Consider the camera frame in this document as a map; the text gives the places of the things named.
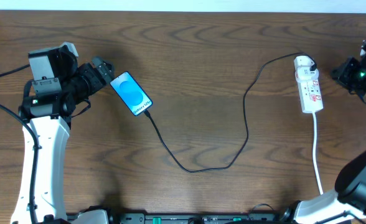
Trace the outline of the blue smartphone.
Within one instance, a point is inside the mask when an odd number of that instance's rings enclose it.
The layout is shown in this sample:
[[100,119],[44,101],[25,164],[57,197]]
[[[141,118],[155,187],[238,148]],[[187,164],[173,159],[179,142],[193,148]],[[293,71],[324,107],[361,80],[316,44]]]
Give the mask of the blue smartphone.
[[135,116],[153,105],[152,99],[129,72],[124,72],[116,77],[110,82],[110,85]]

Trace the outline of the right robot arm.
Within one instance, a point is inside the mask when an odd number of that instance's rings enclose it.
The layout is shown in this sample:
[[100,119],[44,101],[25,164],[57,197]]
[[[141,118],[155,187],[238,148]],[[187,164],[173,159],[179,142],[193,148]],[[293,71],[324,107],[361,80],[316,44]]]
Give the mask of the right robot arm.
[[[315,115],[322,109],[316,63],[304,55],[295,58],[294,66],[302,110]],[[366,104],[366,40],[362,42],[360,59],[349,57],[331,71],[331,78]],[[282,223],[350,223],[352,220],[363,223],[366,219],[366,151],[344,166],[334,189],[292,204],[278,218]]]

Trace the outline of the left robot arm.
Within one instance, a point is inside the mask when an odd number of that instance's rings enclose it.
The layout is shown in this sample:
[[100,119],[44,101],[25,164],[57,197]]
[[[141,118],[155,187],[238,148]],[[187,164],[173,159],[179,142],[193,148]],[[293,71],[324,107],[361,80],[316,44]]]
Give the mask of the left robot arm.
[[63,200],[65,148],[76,106],[110,84],[115,67],[101,57],[79,65],[70,42],[28,54],[33,79],[26,83],[18,118],[24,163],[11,223],[67,221]]

